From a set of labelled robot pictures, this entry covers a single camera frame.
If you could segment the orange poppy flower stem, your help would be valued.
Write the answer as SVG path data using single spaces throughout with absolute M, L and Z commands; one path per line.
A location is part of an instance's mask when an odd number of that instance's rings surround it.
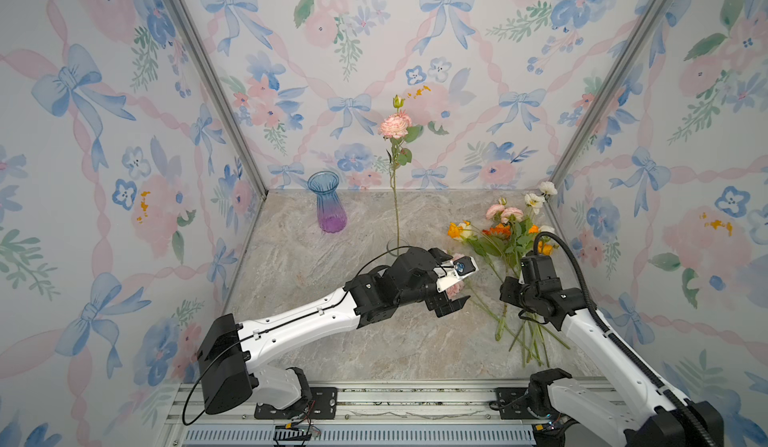
M 527 234 L 518 237 L 512 245 L 507 275 L 500 286 L 500 300 L 518 308 L 521 326 L 513 334 L 513 347 L 519 347 L 522 363 L 550 367 L 547 340 L 555 340 L 569 348 L 553 330 L 545 324 L 554 314 L 554 305 L 543 296 L 547 288 L 554 287 L 554 266 L 551 254 L 557 243 L 551 237 L 550 226 L 532 227 Z

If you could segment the pink carnation single stem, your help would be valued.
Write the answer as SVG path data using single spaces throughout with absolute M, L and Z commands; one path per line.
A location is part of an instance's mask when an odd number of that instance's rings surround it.
M 387 159 L 389 186 L 393 195 L 395 216 L 395 246 L 401 245 L 400 212 L 397 191 L 397 172 L 413 161 L 409 147 L 423 133 L 424 127 L 416 124 L 405 110 L 405 98 L 395 95 L 392 100 L 394 112 L 379 124 L 379 135 L 388 142 Z

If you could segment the pink rose stem with leaves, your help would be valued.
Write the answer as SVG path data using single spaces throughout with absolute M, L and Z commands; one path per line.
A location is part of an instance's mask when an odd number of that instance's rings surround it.
M 496 257 L 509 269 L 516 269 L 526 246 L 523 241 L 527 232 L 524 211 L 501 198 L 487 209 L 485 217 L 491 225 L 482 231 L 484 239 L 490 243 Z

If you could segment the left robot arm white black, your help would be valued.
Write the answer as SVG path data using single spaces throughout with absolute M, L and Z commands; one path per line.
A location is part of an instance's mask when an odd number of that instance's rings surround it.
M 467 302 L 459 286 L 477 270 L 470 256 L 407 247 L 391 264 L 366 264 L 342 287 L 293 310 L 258 320 L 217 318 L 196 353 L 205 413 L 221 414 L 254 399 L 273 418 L 307 414 L 316 402 L 306 374 L 298 367 L 274 367 L 272 360 L 388 320 L 411 304 L 422 303 L 437 317 L 457 312 Z

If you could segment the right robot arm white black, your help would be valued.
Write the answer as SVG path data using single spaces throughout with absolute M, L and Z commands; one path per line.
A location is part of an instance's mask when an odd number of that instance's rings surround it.
M 650 367 L 608 324 L 584 286 L 563 288 L 552 259 L 529 254 L 520 278 L 500 287 L 503 302 L 567 337 L 598 367 L 623 403 L 615 405 L 561 368 L 530 376 L 526 407 L 566 416 L 611 446 L 721 446 L 725 426 L 708 402 L 695 402 Z

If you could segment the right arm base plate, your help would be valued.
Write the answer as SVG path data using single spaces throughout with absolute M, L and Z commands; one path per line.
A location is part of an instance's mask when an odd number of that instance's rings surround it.
M 523 387 L 498 387 L 489 408 L 499 412 L 502 420 L 541 420 L 551 422 L 558 418 L 544 394 L 531 393 Z

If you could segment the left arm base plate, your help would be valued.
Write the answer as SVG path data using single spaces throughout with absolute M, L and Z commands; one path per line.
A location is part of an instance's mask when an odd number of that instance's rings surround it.
M 311 387 L 308 395 L 303 394 L 298 401 L 285 409 L 277 409 L 269 404 L 258 404 L 254 411 L 257 420 L 298 421 L 308 417 L 310 420 L 333 420 L 336 417 L 338 389 L 336 387 Z

